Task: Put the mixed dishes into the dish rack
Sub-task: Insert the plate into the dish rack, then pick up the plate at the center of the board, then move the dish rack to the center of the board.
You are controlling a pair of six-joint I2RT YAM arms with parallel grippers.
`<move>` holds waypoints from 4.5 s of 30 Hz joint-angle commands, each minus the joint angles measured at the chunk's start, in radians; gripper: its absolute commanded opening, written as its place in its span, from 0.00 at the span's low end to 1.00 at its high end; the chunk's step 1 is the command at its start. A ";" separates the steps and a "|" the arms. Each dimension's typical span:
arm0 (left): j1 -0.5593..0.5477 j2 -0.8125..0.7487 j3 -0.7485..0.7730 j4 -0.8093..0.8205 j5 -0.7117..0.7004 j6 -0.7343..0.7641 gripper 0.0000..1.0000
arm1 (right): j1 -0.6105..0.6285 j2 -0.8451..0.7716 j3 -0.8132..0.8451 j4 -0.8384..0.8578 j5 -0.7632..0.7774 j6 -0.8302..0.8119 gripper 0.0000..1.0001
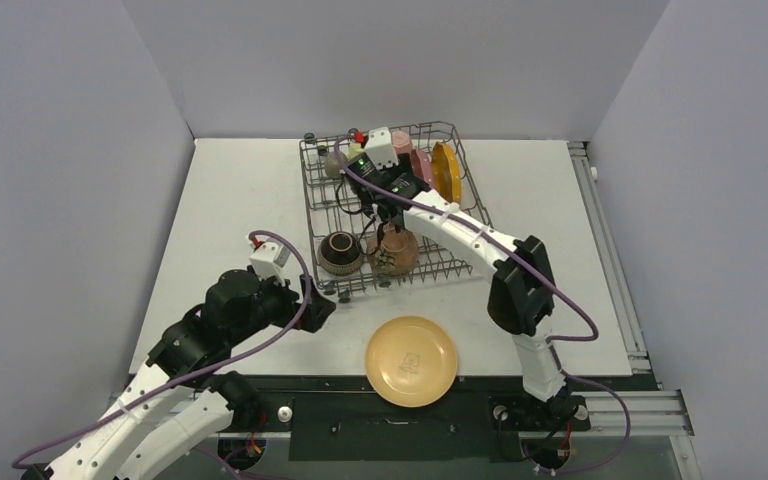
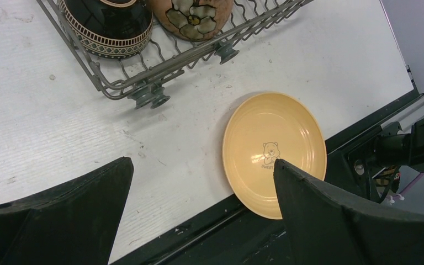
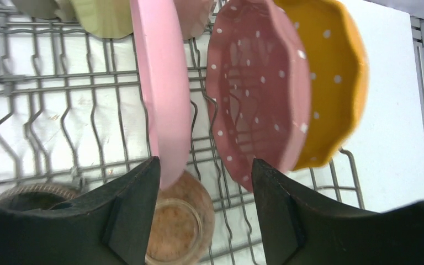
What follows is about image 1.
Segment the pink plate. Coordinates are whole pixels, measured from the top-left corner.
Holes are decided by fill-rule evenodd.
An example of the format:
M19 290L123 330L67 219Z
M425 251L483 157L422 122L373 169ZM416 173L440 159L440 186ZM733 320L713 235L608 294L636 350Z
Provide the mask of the pink plate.
M430 188L434 189L435 180L429 154L420 148L414 148L411 151L410 158L414 174Z

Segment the pink mug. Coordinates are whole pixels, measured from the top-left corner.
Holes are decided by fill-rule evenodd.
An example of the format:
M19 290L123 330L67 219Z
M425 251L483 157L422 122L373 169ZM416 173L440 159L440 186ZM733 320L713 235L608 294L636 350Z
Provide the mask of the pink mug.
M411 135L408 132L392 130L390 135L391 144L397 156L410 155L415 150Z

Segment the orange polka dot plate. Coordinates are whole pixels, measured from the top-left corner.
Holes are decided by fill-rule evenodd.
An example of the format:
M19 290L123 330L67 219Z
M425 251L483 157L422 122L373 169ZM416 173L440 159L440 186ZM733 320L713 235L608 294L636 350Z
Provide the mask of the orange polka dot plate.
M462 181L455 150L437 142L431 151L434 188L448 202L462 202Z

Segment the grey wire dish rack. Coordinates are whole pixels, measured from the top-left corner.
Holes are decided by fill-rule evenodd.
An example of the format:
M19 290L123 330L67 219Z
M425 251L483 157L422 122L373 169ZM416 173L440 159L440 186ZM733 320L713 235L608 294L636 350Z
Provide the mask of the grey wire dish rack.
M393 285L493 277L504 255L453 124L307 133L298 151L324 294L348 302Z

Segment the brown ceramic bowl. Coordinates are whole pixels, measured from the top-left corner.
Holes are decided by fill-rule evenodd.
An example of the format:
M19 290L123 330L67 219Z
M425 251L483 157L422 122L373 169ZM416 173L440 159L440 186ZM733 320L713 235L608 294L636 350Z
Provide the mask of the brown ceramic bowl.
M401 277L410 273L418 263L419 242L416 236L392 224L382 227L382 239L378 233L369 237L366 259L376 275Z
M358 271L363 264L358 237L346 231L328 234L318 246L317 261L334 276L347 276Z

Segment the pale yellow mug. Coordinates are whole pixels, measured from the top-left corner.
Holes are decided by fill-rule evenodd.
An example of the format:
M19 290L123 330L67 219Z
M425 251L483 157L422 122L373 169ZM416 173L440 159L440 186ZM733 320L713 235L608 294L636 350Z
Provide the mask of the pale yellow mug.
M349 163L352 163L356 157L364 153L364 147L360 142L350 141L347 147L347 159Z

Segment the small grey-green cup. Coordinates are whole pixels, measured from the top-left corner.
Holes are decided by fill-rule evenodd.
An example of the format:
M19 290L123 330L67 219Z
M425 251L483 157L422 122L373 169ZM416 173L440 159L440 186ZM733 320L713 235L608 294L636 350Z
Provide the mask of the small grey-green cup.
M322 160L324 175L328 179L339 179L342 176L342 163L346 163L346 156L341 151L331 151Z

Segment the tan beige plate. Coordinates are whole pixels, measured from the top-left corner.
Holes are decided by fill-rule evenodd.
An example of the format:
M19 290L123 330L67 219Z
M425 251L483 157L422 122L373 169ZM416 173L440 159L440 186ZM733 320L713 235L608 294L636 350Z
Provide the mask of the tan beige plate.
M458 353L449 334L420 316L402 316L382 324L370 337L364 355L372 389L404 408L429 406L455 382Z

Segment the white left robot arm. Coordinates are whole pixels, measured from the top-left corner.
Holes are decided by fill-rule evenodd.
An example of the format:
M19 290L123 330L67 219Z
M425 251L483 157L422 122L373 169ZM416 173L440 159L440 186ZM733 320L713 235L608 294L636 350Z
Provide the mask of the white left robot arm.
M220 368L232 350L276 326L315 333L335 311L307 275L301 292L277 269L223 273L203 303L169 326L116 403L93 425L68 435L63 454L47 464L14 466L25 479L150 479L207 436L245 430L258 416L257 390Z

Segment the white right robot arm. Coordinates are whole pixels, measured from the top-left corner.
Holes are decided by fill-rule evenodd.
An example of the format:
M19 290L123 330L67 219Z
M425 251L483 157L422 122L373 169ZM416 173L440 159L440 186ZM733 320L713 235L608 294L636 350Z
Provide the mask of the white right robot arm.
M500 232L465 213L459 204L411 172L382 171L366 155L340 168L365 207L398 227L418 233L479 272L490 286L487 312L511 334L522 369L526 418L538 427L556 420L584 421L586 408L569 389L558 342L591 342L594 320L555 282L545 244Z

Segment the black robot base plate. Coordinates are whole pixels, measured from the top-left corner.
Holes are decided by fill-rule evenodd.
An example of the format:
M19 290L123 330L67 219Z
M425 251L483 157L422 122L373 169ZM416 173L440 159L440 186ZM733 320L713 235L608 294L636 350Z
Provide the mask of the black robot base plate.
M438 400L397 406L363 376L251 376L255 403L220 432L218 455L252 469L281 440L304 461L517 462L521 450L564 460L570 437L591 421L583 396L564 389L543 404L516 377L459 377Z

